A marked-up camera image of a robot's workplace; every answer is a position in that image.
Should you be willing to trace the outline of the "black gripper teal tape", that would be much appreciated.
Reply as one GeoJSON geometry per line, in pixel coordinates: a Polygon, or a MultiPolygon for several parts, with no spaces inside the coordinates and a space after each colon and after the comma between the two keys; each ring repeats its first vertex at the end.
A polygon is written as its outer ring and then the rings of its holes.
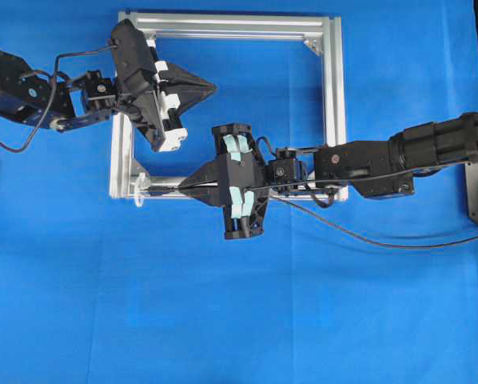
{"type": "Polygon", "coordinates": [[[185,178],[185,196],[223,209],[225,239],[253,238],[264,233],[269,202],[265,160],[251,126],[232,123],[212,128],[216,157],[185,178]],[[209,183],[217,186],[200,186],[209,183]]]}

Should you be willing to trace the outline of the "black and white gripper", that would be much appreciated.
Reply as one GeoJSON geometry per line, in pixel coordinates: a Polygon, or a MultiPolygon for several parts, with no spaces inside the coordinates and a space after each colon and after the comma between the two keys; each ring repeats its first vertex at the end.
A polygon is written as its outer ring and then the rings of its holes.
{"type": "Polygon", "coordinates": [[[217,87],[172,62],[157,60],[145,35],[129,19],[112,29],[110,41],[118,110],[142,133],[152,151],[179,150],[188,135],[180,116],[213,95],[217,87]],[[184,86],[167,86],[166,81],[184,86]]]}

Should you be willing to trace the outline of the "black image-left robot arm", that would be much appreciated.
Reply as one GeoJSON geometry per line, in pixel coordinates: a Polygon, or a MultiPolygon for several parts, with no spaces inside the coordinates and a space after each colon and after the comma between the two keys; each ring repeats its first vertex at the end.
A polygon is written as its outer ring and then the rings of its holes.
{"type": "Polygon", "coordinates": [[[112,29],[103,50],[112,54],[115,78],[98,70],[71,78],[58,67],[48,74],[0,51],[0,117],[63,133],[124,114],[152,151],[177,150],[187,137],[181,116],[216,86],[159,59],[128,19],[112,29]]]}

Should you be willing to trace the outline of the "black image-right robot arm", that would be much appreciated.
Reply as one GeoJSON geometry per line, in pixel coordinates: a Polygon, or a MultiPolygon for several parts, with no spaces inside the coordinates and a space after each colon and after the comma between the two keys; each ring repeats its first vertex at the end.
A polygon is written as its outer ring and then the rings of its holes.
{"type": "Polygon", "coordinates": [[[244,124],[212,130],[216,157],[178,185],[182,194],[223,210],[225,238],[263,234],[271,192],[309,196],[321,208],[351,185],[364,198],[411,195],[415,177],[462,163],[478,163],[478,113],[414,126],[386,141],[278,148],[267,161],[244,124]]]}

